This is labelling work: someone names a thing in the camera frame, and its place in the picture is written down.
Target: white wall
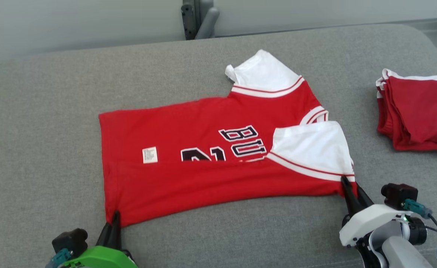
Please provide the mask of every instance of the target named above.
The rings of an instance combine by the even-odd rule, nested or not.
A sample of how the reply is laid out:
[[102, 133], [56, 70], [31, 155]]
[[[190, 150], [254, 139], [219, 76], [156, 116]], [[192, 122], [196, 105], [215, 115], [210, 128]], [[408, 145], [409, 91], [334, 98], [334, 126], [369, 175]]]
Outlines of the white wall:
[[185, 39], [181, 5], [182, 0], [0, 0], [0, 60]]
[[215, 5], [217, 35], [437, 18], [437, 0], [215, 0]]
[[[182, 0], [0, 0], [0, 60], [184, 39]], [[215, 0], [217, 35], [437, 17], [437, 0]]]

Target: folded red clothing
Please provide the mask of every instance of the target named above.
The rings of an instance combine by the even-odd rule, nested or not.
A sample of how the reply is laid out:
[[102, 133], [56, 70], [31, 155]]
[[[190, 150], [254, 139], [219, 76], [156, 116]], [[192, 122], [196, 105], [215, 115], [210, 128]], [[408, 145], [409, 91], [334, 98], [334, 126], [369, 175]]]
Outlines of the folded red clothing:
[[402, 77], [384, 69], [376, 81], [378, 131], [396, 150], [437, 150], [437, 76]]

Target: jersey number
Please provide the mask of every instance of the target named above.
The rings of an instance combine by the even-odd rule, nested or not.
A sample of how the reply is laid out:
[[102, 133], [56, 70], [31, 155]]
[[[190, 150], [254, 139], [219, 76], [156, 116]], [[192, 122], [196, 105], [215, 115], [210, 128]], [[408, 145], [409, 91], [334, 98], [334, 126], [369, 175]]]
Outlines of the jersey number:
[[[218, 146], [210, 148], [210, 155], [214, 156], [216, 161], [225, 160], [225, 153], [223, 149]], [[199, 161], [199, 160], [210, 161], [211, 160], [206, 153], [204, 153], [197, 147], [181, 150], [181, 158], [182, 161]]]

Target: gray fabric surface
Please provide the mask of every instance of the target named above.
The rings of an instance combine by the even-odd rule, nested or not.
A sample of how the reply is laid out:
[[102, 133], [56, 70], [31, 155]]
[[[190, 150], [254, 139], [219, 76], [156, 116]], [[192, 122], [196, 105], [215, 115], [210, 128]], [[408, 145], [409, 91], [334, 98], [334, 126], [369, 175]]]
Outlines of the gray fabric surface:
[[[225, 66], [258, 49], [309, 81], [343, 127], [357, 180], [375, 202], [382, 185], [407, 183], [437, 218], [437, 153], [396, 152], [376, 131], [374, 83], [384, 67], [437, 74], [437, 49], [411, 27], [57, 52], [0, 63], [0, 267], [44, 267], [51, 240], [76, 227], [96, 242], [105, 220], [99, 113], [226, 96]], [[123, 246], [145, 268], [362, 267], [339, 243], [345, 214], [338, 196], [231, 202], [127, 227]], [[418, 248], [437, 267], [437, 234]]]

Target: red stripe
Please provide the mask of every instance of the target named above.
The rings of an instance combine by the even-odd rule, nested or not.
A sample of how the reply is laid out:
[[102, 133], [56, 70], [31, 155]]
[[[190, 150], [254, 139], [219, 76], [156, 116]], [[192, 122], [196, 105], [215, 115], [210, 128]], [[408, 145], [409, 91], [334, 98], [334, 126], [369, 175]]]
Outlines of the red stripe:
[[326, 174], [330, 174], [330, 175], [336, 175], [336, 176], [349, 176], [349, 177], [354, 176], [354, 174], [338, 174], [338, 173], [331, 173], [331, 172], [327, 172], [327, 171], [322, 171], [322, 170], [317, 170], [317, 169], [309, 168], [309, 167], [306, 167], [306, 166], [299, 165], [297, 163], [293, 163], [293, 162], [291, 162], [291, 161], [289, 161], [289, 160], [287, 160], [287, 159], [285, 159], [285, 158], [283, 158], [283, 157], [273, 153], [272, 151], [270, 151], [270, 154], [272, 154], [272, 155], [274, 155], [274, 156], [276, 156], [276, 157], [278, 157], [278, 158], [280, 158], [280, 159], [282, 159], [284, 161], [287, 161], [288, 163], [290, 163], [292, 165], [299, 166], [300, 168], [304, 168], [304, 169], [307, 169], [307, 170], [312, 170], [312, 171], [316, 171], [316, 172], [320, 172], [320, 173], [326, 173]]
[[303, 77], [300, 77], [299, 79], [298, 79], [298, 81], [296, 81], [296, 83], [294, 83], [292, 86], [290, 86], [290, 87], [288, 87], [288, 88], [285, 88], [285, 89], [280, 89], [280, 90], [278, 90], [278, 91], [267, 91], [267, 90], [258, 90], [258, 89], [253, 89], [253, 88], [247, 88], [247, 87], [242, 87], [242, 86], [233, 86], [233, 87], [236, 87], [236, 88], [241, 88], [241, 89], [246, 89], [246, 90], [252, 90], [252, 91], [258, 91], [258, 92], [265, 92], [265, 93], [276, 93], [276, 92], [282, 92], [282, 91], [285, 91], [285, 90], [289, 90], [290, 88], [292, 88], [292, 87], [294, 87], [301, 79], [303, 79], [304, 80], [304, 78]]
[[324, 111], [326, 111], [326, 109], [323, 109], [323, 110], [321, 110], [321, 111], [319, 111], [319, 112], [316, 112], [309, 120], [308, 120], [308, 122], [306, 122], [307, 124], [309, 124], [309, 122], [311, 122], [312, 121], [312, 119], [314, 119], [314, 117], [317, 115], [317, 114], [319, 114], [320, 112], [324, 112]]

